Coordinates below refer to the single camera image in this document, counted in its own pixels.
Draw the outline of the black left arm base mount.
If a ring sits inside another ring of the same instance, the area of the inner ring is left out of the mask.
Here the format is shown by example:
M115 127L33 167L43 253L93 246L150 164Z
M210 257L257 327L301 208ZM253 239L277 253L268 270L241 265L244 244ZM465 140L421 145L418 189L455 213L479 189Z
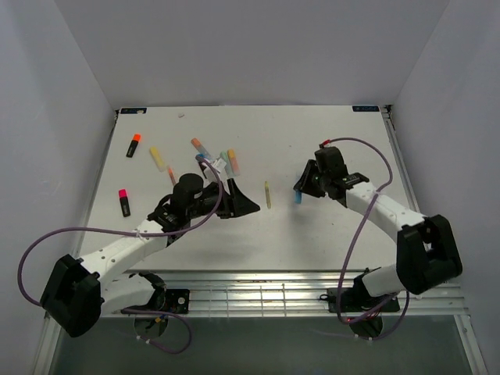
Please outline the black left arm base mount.
M153 296L145 305L132 305L121 309L121 313L129 310L137 311L162 311L173 314L188 314L190 303L189 289L167 288L163 291L155 291Z

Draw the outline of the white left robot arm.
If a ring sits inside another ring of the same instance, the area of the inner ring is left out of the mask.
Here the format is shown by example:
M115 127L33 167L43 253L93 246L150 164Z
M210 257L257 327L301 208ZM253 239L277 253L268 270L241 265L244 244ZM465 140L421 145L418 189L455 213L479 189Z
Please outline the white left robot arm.
M88 332L103 314L125 309L157 312L166 303L163 279L150 272L127 271L180 239L192 220L210 214L225 220L259 210L234 180L224 186L205 185L199 175L187 173L131 236L79 259L60 258L41 296L41 306L72 338Z

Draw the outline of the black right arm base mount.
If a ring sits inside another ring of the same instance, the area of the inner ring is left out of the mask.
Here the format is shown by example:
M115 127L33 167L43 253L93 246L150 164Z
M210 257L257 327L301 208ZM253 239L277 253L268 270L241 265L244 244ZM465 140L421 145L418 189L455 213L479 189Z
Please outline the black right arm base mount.
M327 303L327 309L330 313L338 310L337 300L340 299L340 310L342 313L367 313L376 306L384 303L373 314L377 313L396 313L400 311L398 294L403 288L392 288L382 295L371 296L363 284L363 278L369 273L373 273L377 268L365 268L361 273L355 276L349 271L340 273L337 278L337 285L329 287L322 293L318 300Z

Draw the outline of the pastel orange highlighter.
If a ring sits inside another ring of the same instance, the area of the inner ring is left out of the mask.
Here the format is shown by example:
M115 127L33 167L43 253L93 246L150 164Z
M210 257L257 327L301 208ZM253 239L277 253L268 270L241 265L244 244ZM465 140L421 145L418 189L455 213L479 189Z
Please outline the pastel orange highlighter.
M230 163L230 168L232 170L232 174L234 176L239 176L240 175L240 169L239 169L239 165L238 165L238 161L237 161L237 158L236 158L235 151L232 148L228 149L227 150L227 156L228 156L228 159L229 159L229 163Z

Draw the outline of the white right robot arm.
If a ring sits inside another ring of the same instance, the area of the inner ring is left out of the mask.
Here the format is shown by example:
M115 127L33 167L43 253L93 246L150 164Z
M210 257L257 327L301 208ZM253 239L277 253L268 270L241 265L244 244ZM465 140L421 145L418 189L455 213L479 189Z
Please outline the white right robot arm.
M425 216L383 195L361 173L348 172L336 147L317 150L294 189L339 202L395 242L395 263L359 275L345 292L362 310L371 310L381 296L400 291L420 295L463 272L452 226L444 216Z

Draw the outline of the thin yellow highlighter pen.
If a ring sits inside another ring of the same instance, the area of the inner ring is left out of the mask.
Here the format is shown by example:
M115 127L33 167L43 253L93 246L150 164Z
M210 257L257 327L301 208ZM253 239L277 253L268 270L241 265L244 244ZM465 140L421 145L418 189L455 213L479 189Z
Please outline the thin yellow highlighter pen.
M264 183L264 189L265 189L265 196L266 196L266 207L268 209L271 209L272 202L271 202L271 197L270 197L270 185L269 185L269 182L267 180Z

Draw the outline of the pastel green highlighter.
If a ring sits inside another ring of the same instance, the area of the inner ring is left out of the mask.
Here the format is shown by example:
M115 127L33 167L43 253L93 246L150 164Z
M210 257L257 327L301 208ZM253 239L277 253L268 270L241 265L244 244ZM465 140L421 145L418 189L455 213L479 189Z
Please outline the pastel green highlighter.
M228 158L228 155L225 151L222 151L220 153L220 158L224 161L225 165L224 165L224 170L225 170L225 173L227 175L228 178L232 178L233 176L233 172L232 172L232 167L231 167L231 164L230 164L230 160Z

